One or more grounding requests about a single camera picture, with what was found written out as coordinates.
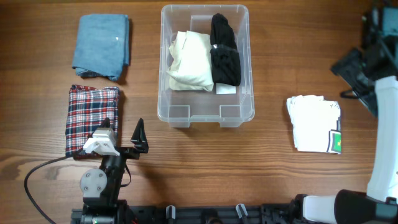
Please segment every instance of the folded blue towel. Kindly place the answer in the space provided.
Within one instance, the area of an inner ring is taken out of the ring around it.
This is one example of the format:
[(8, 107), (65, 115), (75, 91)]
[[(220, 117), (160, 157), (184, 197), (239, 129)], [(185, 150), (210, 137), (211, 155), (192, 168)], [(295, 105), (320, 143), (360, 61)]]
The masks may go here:
[(91, 14), (80, 18), (72, 68), (81, 77), (119, 79), (129, 65), (129, 19), (122, 14)]

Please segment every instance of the folded plaid shirt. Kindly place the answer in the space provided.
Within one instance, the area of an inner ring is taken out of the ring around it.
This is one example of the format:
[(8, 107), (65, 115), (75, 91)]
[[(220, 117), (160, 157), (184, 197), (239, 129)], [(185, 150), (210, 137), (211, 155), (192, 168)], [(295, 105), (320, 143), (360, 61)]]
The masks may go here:
[(119, 88), (105, 87), (97, 90), (93, 87), (72, 85), (69, 91), (69, 110), (67, 118), (66, 156), (73, 155), (74, 159), (87, 159), (96, 157), (81, 151), (74, 155), (86, 143), (88, 136), (109, 118), (111, 127), (118, 134), (119, 127)]

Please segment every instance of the folded clothes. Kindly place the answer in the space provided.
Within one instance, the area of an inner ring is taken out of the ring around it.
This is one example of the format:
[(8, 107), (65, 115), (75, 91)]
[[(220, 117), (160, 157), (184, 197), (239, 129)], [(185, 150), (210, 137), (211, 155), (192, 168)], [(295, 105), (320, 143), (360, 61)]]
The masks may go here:
[(214, 83), (232, 86), (241, 84), (241, 61), (235, 43), (234, 30), (228, 20), (217, 13), (211, 19), (211, 67)]
[(93, 87), (72, 85), (69, 91), (69, 109), (67, 118), (66, 156), (73, 155), (74, 159), (86, 159), (98, 155), (86, 154), (81, 151), (88, 136), (93, 134), (95, 129), (105, 118), (109, 118), (115, 134), (118, 134), (119, 127), (119, 88), (105, 87), (97, 90)]
[(291, 97), (286, 104), (297, 150), (341, 153), (340, 106), (337, 101), (310, 95)]
[(80, 18), (72, 68), (81, 77), (119, 79), (129, 65), (129, 19), (122, 14), (90, 14)]
[(167, 73), (172, 90), (211, 91), (210, 36), (197, 32), (178, 32), (169, 47), (173, 63)]

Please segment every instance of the black folded garment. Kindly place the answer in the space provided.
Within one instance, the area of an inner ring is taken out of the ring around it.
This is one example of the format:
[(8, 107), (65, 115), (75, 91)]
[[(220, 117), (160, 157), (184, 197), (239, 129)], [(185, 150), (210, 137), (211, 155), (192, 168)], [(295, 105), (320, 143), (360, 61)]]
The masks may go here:
[(211, 20), (210, 44), (211, 73), (215, 83), (233, 86), (241, 84), (241, 61), (237, 51), (234, 30), (228, 20), (217, 13)]

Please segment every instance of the wooden table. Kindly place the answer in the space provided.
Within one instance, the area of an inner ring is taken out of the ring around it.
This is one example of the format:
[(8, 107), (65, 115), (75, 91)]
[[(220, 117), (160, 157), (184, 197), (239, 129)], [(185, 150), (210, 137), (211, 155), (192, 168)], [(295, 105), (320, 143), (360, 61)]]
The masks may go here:
[[(158, 119), (160, 10), (166, 4), (0, 5), (1, 223), (44, 223), (23, 180), (34, 166), (64, 155), (72, 84), (122, 89), (123, 146), (131, 145), (137, 120), (145, 120), (149, 153), (128, 162), (132, 184), (119, 195), (130, 205), (259, 205), (289, 202), (296, 194), (366, 191), (377, 119), (360, 102), (339, 97), (349, 86), (329, 68), (359, 45), (369, 1), (245, 2), (256, 115), (235, 129), (218, 123), (173, 129)], [(82, 79), (71, 68), (79, 18), (90, 13), (132, 19), (131, 65), (119, 83)], [(294, 148), (285, 101), (310, 94), (339, 101), (342, 155)], [(30, 191), (57, 223), (69, 223), (71, 209), (83, 205), (81, 175), (98, 166), (99, 161), (72, 159), (46, 166), (31, 176)]]

